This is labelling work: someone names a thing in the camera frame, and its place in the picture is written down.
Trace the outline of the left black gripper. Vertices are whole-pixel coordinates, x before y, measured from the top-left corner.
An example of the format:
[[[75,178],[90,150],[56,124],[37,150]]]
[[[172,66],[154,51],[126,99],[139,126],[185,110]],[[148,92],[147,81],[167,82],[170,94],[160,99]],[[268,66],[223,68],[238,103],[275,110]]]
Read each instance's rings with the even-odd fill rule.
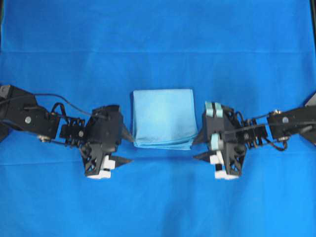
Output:
[[[133,161],[112,155],[121,144],[121,139],[134,143],[134,137],[123,123],[119,105],[94,109],[85,131],[85,142],[80,153],[87,178],[110,178],[113,169]]]

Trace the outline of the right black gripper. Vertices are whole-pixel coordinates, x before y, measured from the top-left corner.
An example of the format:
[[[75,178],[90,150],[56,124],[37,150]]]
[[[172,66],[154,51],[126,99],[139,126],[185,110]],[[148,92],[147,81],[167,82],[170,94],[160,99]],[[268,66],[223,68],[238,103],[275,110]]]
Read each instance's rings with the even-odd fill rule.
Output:
[[[217,102],[205,102],[202,129],[192,145],[204,143],[207,151],[193,156],[215,167],[216,179],[233,180],[242,174],[247,152],[244,120],[239,111]]]

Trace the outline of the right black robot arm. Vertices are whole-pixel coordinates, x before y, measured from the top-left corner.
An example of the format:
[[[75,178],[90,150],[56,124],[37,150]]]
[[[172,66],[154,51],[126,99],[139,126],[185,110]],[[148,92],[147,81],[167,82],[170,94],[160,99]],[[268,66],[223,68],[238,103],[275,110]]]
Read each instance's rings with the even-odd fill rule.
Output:
[[[239,111],[220,103],[206,102],[202,114],[202,129],[193,144],[205,143],[207,152],[196,155],[197,160],[215,166],[215,178],[239,178],[247,150],[271,145],[278,151],[287,149],[287,141],[299,134],[316,142],[316,97],[304,106],[282,112],[274,110],[258,124],[257,117],[244,119]]]

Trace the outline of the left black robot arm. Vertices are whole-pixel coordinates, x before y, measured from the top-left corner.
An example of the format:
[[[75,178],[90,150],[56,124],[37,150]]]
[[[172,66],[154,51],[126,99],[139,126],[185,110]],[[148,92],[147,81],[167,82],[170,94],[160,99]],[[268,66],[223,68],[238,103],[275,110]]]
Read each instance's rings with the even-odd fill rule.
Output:
[[[90,179],[111,177],[111,171],[132,162],[115,156],[122,140],[133,142],[131,133],[123,122],[119,105],[93,109],[89,120],[70,117],[63,103],[57,102],[49,111],[40,106],[36,94],[13,85],[0,87],[0,139],[4,140],[10,129],[29,132],[44,143],[64,139],[63,146],[80,151],[84,174]]]

